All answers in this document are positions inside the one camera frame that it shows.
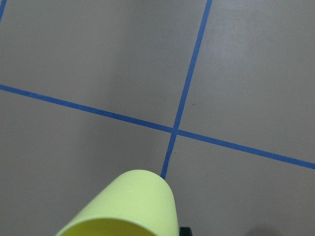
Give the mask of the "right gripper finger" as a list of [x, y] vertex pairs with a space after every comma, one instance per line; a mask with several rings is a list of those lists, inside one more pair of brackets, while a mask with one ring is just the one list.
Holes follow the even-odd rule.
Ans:
[[181, 227], [180, 236], [192, 236], [192, 230], [190, 227]]

